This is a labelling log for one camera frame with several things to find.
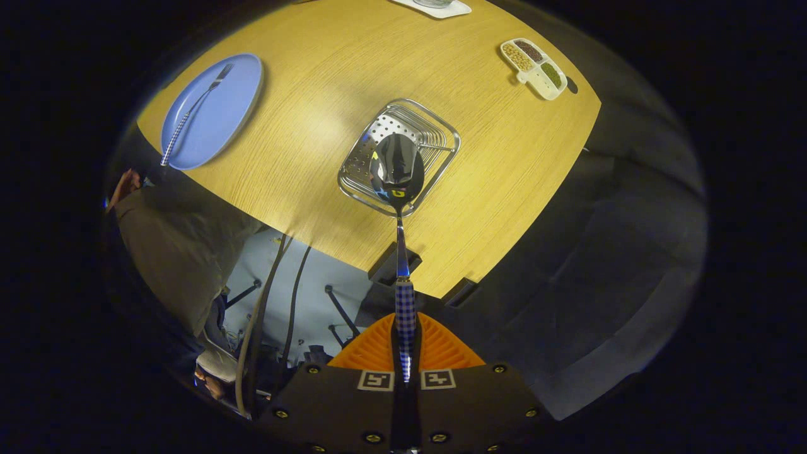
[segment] chair leg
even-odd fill
[[[339,347],[345,348],[345,343],[342,342],[342,339],[339,337],[339,334],[337,334],[337,328],[334,325],[328,325],[328,329],[331,330],[331,332],[333,333],[333,337],[337,338],[337,342],[339,342]]]
[[[237,303],[238,301],[241,301],[244,298],[244,296],[247,296],[248,294],[255,291],[256,288],[260,288],[260,287],[261,287],[261,280],[255,279],[255,282],[253,282],[252,287],[247,288],[243,292],[239,293],[238,296],[236,296],[235,298],[231,299],[230,301],[227,301],[227,304],[224,306],[224,308],[225,309],[230,309],[235,303]]]
[[[342,319],[345,320],[345,323],[347,323],[348,326],[350,326],[350,330],[353,331],[353,336],[358,337],[358,335],[360,335],[361,333],[358,331],[358,328],[356,328],[356,325],[353,324],[353,320],[350,320],[350,317],[348,317],[348,314],[342,308],[342,305],[339,304],[337,298],[333,295],[333,286],[331,284],[325,286],[325,293],[327,293],[328,296],[331,297],[331,301],[333,301],[333,305],[337,307],[339,315],[341,315]]]

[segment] metal rack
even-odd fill
[[[403,217],[409,216],[423,203],[437,180],[448,168],[459,151],[459,133],[422,104],[411,99],[393,99],[378,111],[361,136],[353,144],[339,169],[339,188],[349,197],[382,212],[396,216],[395,210],[381,200],[370,185],[370,155],[375,146],[392,133],[405,134],[418,147],[423,158],[425,181],[423,191],[403,209]]]

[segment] metal spoon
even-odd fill
[[[415,289],[409,280],[409,261],[404,240],[404,206],[423,189],[423,158],[417,145],[403,134],[384,137],[370,159],[370,184],[398,214],[398,280],[395,282],[395,330],[405,386],[409,386],[417,330]]]
[[[398,214],[398,278],[409,280],[409,261],[401,212],[423,189],[423,158],[417,145],[403,134],[384,137],[370,159],[370,184]]]

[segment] spoon handle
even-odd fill
[[[412,347],[415,344],[417,328],[417,312],[415,311],[415,289],[412,282],[408,280],[399,280],[395,283],[395,328],[398,331],[398,351],[403,382],[409,383]]]
[[[398,278],[409,280],[409,259],[406,254],[406,239],[404,239],[404,220],[398,214]]]

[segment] blue plate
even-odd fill
[[[227,147],[255,107],[263,84],[261,59],[251,53],[225,58],[188,84],[168,110],[160,139],[163,153],[182,117],[227,63],[235,65],[230,74],[196,106],[182,128],[169,157],[174,169],[193,169],[210,161]]]

